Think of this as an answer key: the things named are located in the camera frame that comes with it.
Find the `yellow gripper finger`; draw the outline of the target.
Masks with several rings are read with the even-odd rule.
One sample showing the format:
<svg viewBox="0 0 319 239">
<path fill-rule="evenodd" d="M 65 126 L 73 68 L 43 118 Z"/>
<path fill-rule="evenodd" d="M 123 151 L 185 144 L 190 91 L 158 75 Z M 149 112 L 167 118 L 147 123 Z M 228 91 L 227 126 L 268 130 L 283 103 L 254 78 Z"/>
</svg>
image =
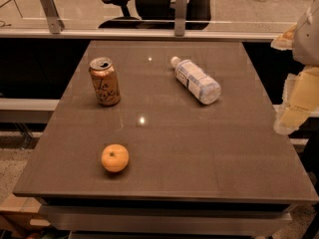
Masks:
<svg viewBox="0 0 319 239">
<path fill-rule="evenodd" d="M 290 134 L 318 108 L 319 68 L 305 66 L 298 75 L 287 76 L 273 128 L 279 134 Z"/>
<path fill-rule="evenodd" d="M 294 34 L 297 25 L 294 24 L 289 27 L 285 32 L 277 36 L 270 44 L 276 50 L 292 50 L 294 45 Z"/>
</svg>

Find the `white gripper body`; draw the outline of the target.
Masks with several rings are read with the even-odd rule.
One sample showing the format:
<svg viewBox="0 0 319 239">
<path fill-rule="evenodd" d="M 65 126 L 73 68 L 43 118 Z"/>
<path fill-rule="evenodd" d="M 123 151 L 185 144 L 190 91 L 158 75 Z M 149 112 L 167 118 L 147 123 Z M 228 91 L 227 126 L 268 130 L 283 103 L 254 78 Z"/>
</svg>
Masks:
<svg viewBox="0 0 319 239">
<path fill-rule="evenodd" d="M 314 0 L 298 20 L 292 53 L 303 65 L 319 66 L 319 0 Z"/>
</svg>

